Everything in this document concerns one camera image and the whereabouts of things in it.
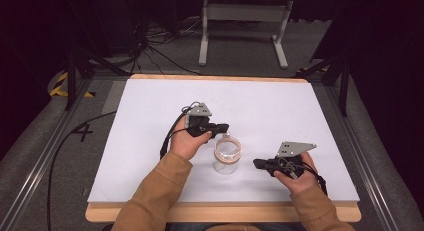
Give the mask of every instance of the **white paper sheet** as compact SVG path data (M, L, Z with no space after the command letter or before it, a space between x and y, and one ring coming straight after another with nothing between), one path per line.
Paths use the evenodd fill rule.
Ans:
M273 158L283 141L315 143L310 151L333 201L359 201L328 124L309 83L128 80L88 202L126 202L159 161L163 140L194 101L205 102L211 122L228 123L242 144L236 172L217 173L213 149L203 145L180 202L288 201L289 191L253 159Z

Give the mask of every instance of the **brown sleeve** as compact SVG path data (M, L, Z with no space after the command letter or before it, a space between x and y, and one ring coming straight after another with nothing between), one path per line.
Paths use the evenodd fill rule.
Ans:
M192 164L168 152L125 203L112 230L164 230L168 210L178 201Z
M336 207L316 185L291 196L306 230L354 230L337 217Z

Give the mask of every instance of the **person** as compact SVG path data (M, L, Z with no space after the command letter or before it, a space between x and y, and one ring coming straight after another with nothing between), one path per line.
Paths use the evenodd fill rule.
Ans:
M185 118L184 116L177 123L174 130L184 129ZM208 142L211 135L211 132L206 132L199 137L192 137L185 130L174 133L169 152L143 179L133 197L122 207L112 230L165 230L167 213L178 201L193 166L190 159L202 144ZM309 153L304 152L301 157L303 162L316 170ZM290 197L306 230L353 230L349 224L338 219L335 206L322 192L314 175L304 172L296 180L278 171L275 171L274 175L290 190ZM208 224L203 226L203 229L192 227L181 230L237 230L228 224L216 225L218 224ZM261 230L258 227L260 228L260 225L249 224L245 229Z

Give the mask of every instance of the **hand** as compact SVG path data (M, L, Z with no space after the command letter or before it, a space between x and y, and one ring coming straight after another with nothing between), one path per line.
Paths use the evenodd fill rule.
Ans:
M197 150L202 144L209 141L212 132L206 132L198 137L192 137L185 129L185 120L187 116L183 116L175 126L174 132L178 130L171 138L171 151L179 154L183 158L190 160L194 157Z
M315 171L317 169L315 168L314 161L312 160L311 155L309 155L308 152L303 152L300 154L302 157L302 161L309 166L311 166ZM284 184L292 194L299 193L309 187L312 187L314 185L318 185L318 181L315 178L315 175L313 175L311 172L306 171L303 172L303 174L298 179L292 179L287 177L285 174L281 173L280 171L275 171L274 176L282 183Z

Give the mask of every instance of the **transparent cup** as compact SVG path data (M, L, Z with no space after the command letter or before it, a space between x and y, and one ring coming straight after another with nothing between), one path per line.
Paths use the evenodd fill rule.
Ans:
M214 156L213 167L218 173L234 173L241 157L241 144L229 133L223 134L216 142Z

